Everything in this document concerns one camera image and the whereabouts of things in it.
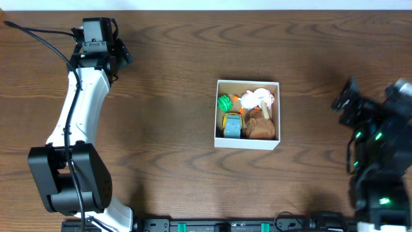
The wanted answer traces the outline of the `brown plush bear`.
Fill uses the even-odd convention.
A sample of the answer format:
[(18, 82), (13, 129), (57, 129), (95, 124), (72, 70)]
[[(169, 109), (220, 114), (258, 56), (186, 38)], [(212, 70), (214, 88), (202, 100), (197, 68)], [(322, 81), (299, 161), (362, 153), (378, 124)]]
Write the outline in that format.
[(251, 110), (246, 114), (242, 135), (247, 139), (274, 140), (276, 128), (271, 119), (264, 118), (261, 111)]

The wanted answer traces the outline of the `pink white duck toy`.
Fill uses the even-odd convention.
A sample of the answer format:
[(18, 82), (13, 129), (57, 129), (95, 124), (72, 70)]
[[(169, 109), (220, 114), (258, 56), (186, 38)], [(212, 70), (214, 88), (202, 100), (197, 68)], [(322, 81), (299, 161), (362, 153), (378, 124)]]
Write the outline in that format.
[(275, 101), (275, 97), (268, 89), (258, 88), (254, 92), (247, 90), (242, 96), (234, 95), (233, 101), (241, 104), (239, 113), (244, 113), (247, 110), (253, 110), (257, 107), (262, 110), (263, 106), (266, 106), (267, 109), (270, 110)]

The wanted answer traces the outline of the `green round toy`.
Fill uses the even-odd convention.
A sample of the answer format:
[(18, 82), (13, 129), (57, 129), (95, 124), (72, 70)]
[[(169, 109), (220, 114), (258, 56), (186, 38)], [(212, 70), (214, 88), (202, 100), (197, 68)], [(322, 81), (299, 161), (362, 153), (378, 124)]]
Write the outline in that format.
[(217, 98), (218, 108), (224, 111), (225, 113), (229, 112), (232, 109), (232, 102), (228, 95), (222, 95)]

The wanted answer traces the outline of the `grey yellow toy car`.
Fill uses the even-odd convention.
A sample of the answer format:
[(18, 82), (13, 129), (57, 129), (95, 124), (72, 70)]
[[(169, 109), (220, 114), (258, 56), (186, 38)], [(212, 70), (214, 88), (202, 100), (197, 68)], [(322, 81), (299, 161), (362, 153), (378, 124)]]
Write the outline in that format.
[(223, 136), (228, 139), (240, 139), (243, 118), (238, 113), (226, 113), (223, 117)]

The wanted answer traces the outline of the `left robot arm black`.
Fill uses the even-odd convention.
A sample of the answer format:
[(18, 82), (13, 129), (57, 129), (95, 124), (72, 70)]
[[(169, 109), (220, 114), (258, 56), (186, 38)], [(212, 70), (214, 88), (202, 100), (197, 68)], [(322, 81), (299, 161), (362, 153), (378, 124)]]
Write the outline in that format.
[(72, 30), (77, 44), (66, 59), (69, 86), (46, 144), (28, 164), (45, 209), (74, 216), (65, 231), (132, 231), (133, 211), (113, 196), (111, 175), (95, 141), (100, 111), (118, 71), (133, 62), (114, 18), (85, 18)]

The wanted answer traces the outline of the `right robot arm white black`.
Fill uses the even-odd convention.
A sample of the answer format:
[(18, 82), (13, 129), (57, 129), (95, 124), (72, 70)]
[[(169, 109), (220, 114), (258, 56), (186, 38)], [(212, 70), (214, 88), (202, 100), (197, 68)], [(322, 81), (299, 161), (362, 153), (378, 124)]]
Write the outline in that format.
[(357, 231), (411, 231), (404, 182), (411, 167), (411, 83), (399, 79), (384, 93), (384, 102), (370, 99), (351, 76), (331, 105), (353, 131), (346, 171)]

